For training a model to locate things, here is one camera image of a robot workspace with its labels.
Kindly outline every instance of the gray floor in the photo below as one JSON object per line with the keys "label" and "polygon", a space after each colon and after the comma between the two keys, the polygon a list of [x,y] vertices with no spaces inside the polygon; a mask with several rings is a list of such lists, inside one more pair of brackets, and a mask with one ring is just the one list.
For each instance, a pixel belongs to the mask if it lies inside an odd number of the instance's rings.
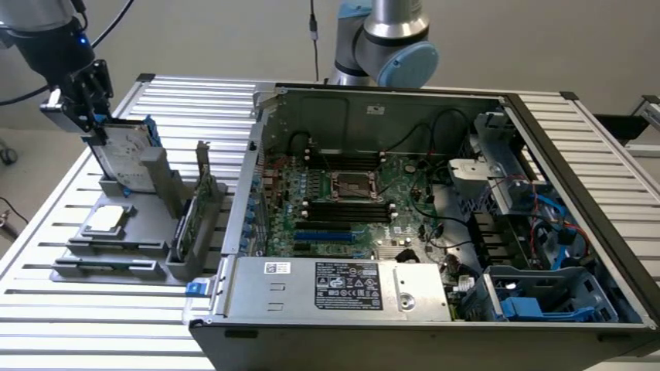
{"label": "gray floor", "polygon": [[[16,164],[0,164],[0,196],[29,219],[79,158],[84,144],[80,136],[63,131],[0,128],[0,138],[19,152]],[[5,210],[7,205],[0,201],[0,212]],[[25,227],[16,216],[9,220],[19,230]],[[9,246],[0,237],[0,257]]]}

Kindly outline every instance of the circuit board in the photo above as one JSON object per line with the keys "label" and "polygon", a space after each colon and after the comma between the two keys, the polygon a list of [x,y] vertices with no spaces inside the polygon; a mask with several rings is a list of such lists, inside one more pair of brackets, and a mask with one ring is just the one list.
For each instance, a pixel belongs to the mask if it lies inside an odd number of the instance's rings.
{"label": "circuit board", "polygon": [[[432,193],[415,183],[421,179],[417,162],[405,155],[388,155],[372,171],[311,169],[296,157],[275,157],[264,173],[271,233],[267,255],[277,257],[337,257],[393,259],[411,249],[424,262],[441,260],[444,254],[425,249],[427,238],[437,222],[419,210],[436,216]],[[307,222],[307,207],[365,205],[392,208],[387,223],[351,220],[345,240],[300,241],[297,225]]]}
{"label": "circuit board", "polygon": [[181,218],[180,225],[176,228],[173,246],[176,246],[176,256],[180,261],[184,261],[185,255],[195,245],[195,239],[197,238],[199,228],[203,222],[205,205],[212,199],[213,183],[215,180],[212,178],[211,169],[208,165],[203,165],[197,187],[195,189],[195,196],[187,204],[187,212]]}

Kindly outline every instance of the white label sticker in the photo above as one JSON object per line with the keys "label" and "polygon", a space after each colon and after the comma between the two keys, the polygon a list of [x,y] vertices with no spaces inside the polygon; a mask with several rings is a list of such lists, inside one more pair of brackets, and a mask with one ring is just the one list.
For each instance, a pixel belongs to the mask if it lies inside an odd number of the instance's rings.
{"label": "white label sticker", "polygon": [[291,263],[288,261],[267,262],[264,264],[264,274],[289,274]]}
{"label": "white label sticker", "polygon": [[384,106],[367,106],[367,114],[384,114]]}

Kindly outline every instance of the power supply label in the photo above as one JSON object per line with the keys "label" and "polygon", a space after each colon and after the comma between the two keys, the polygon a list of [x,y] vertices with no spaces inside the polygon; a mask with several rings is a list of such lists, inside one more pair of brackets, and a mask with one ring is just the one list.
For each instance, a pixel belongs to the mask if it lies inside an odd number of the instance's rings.
{"label": "power supply label", "polygon": [[315,285],[319,309],[383,310],[379,264],[317,262]]}

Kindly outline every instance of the motherboard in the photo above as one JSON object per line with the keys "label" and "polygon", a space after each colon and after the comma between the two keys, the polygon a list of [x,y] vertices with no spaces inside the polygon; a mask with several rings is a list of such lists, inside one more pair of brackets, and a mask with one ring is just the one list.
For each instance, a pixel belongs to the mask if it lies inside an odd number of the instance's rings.
{"label": "motherboard", "polygon": [[428,244],[441,234],[428,176],[436,168],[405,155],[269,158],[267,255],[403,260],[412,250],[413,260],[440,260]]}

